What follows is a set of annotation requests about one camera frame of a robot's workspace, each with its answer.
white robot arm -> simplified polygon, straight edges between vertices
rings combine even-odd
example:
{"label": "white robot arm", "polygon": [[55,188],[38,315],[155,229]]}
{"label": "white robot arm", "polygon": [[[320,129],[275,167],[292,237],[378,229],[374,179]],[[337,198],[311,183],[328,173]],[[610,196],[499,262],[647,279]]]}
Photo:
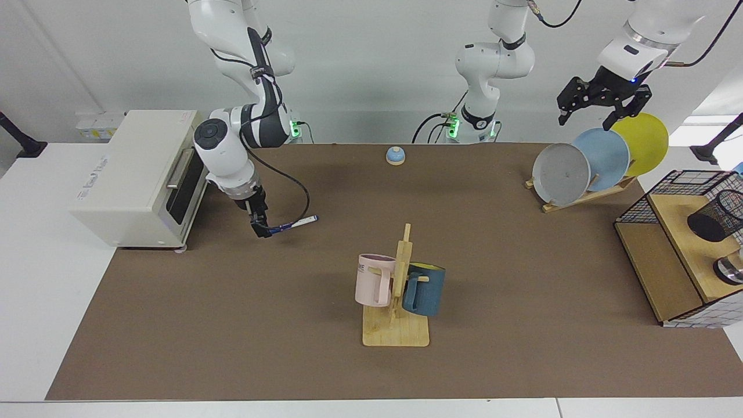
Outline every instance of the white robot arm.
{"label": "white robot arm", "polygon": [[[557,98],[559,124],[564,125],[578,109],[613,106],[604,121],[606,130],[618,120],[637,116],[652,93],[643,84],[662,67],[704,18],[711,1],[637,0],[634,13],[598,57],[600,67],[591,81],[574,77]],[[623,102],[632,101],[626,106]]]}
{"label": "white robot arm", "polygon": [[461,137],[487,139],[500,99],[495,79],[526,77],[534,67],[534,50],[526,42],[526,0],[495,0],[488,24],[500,40],[465,45],[457,54],[456,68],[469,92],[461,109]]}
{"label": "white robot arm", "polygon": [[[222,74],[235,80],[249,103],[212,112],[194,145],[207,180],[251,216],[260,237],[270,237],[265,192],[248,148],[280,147],[291,135],[287,106],[276,78],[294,68],[291,51],[273,39],[254,0],[186,0],[196,35],[209,46]],[[271,62],[268,51],[274,52]]]}

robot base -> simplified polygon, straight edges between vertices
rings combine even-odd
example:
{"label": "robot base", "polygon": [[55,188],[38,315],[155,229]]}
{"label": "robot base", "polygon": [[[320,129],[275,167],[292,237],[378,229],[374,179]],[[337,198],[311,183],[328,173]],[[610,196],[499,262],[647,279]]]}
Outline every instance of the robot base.
{"label": "robot base", "polygon": [[468,123],[460,123],[458,129],[447,131],[446,144],[480,144],[481,142],[495,142],[500,133],[501,122],[494,120],[487,128],[477,130]]}

white wall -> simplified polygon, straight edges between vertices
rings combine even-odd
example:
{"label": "white wall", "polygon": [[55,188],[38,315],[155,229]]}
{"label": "white wall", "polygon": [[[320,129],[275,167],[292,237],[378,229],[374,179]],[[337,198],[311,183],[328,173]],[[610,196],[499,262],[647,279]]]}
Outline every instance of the white wall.
{"label": "white wall", "polygon": [[[569,3],[540,6],[556,22],[570,11]],[[695,59],[713,38],[733,6],[732,0],[715,3],[720,7],[675,58]],[[261,7],[276,36],[296,50],[296,71],[281,85],[318,141],[404,142],[422,116],[451,110],[464,92],[454,56],[464,43],[495,40],[487,28],[490,4],[263,0]],[[597,126],[608,109],[578,112],[559,128],[555,97],[574,75],[592,77],[596,56],[632,10],[629,1],[587,1],[574,21],[556,30],[530,17],[537,64],[529,78],[499,83],[502,138],[571,141]],[[736,40],[743,24],[737,20],[702,64],[666,68],[649,78],[655,97],[646,109],[669,130],[741,61]],[[0,25],[0,106],[37,139],[75,140],[74,113],[99,105],[111,112],[208,111],[244,102],[244,93],[221,76],[191,31],[181,0],[4,0]]]}
{"label": "white wall", "polygon": [[21,146],[13,140],[3,129],[0,129],[0,177],[10,168],[10,165],[16,160],[16,154],[21,150]]}
{"label": "white wall", "polygon": [[[736,19],[743,25],[743,11]],[[738,115],[743,112],[743,62],[722,80],[722,83],[694,111],[694,115]]]}

white table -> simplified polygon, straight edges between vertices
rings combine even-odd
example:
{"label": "white table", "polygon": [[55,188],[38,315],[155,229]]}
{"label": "white table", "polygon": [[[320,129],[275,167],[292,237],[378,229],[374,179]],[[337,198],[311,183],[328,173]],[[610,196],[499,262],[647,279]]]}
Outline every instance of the white table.
{"label": "white table", "polygon": [[[743,398],[43,402],[114,254],[66,209],[106,148],[50,144],[0,179],[0,417],[697,418],[743,411]],[[743,352],[743,327],[729,335]]]}

black wire basket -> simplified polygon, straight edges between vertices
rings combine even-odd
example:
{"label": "black wire basket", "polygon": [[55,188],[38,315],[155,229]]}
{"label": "black wire basket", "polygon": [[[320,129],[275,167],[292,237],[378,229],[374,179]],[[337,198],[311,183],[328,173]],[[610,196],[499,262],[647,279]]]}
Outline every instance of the black wire basket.
{"label": "black wire basket", "polygon": [[687,219],[689,228],[701,238],[720,242],[743,228],[743,193],[723,190]]}

